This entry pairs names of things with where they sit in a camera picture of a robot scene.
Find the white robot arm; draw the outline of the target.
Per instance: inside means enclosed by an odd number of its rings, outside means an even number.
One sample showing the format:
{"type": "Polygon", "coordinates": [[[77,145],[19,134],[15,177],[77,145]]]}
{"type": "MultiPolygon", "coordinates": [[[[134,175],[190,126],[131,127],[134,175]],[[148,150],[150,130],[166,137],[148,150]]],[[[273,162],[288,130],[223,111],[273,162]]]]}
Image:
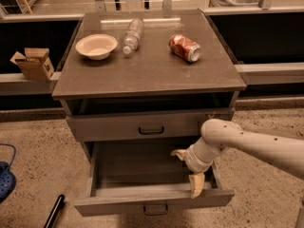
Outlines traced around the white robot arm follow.
{"type": "Polygon", "coordinates": [[[186,149],[175,149],[171,156],[185,162],[190,196],[200,196],[205,172],[228,148],[237,149],[279,170],[304,180],[304,141],[243,130],[237,123],[209,119],[200,128],[200,138],[186,149]]]}

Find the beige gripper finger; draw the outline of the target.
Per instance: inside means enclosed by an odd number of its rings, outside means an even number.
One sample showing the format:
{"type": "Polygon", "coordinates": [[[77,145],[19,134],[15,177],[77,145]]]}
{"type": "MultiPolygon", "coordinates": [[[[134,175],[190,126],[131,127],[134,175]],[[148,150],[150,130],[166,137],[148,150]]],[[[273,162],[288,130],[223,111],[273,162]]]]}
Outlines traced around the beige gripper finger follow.
{"type": "Polygon", "coordinates": [[[181,161],[183,161],[185,158],[185,153],[185,149],[175,149],[171,152],[171,156],[178,157],[181,161]]]}
{"type": "Polygon", "coordinates": [[[191,185],[191,198],[197,198],[203,190],[205,175],[203,173],[195,173],[189,176],[191,185]]]}

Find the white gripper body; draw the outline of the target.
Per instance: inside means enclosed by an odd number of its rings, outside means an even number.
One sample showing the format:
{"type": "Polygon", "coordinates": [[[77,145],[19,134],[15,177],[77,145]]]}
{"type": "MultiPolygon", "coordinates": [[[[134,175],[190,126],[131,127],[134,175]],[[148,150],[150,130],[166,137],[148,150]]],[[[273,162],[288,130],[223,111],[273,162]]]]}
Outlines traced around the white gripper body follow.
{"type": "Polygon", "coordinates": [[[184,161],[192,172],[203,173],[213,164],[216,157],[227,150],[227,147],[210,144],[203,137],[200,137],[185,150],[184,161]]]}

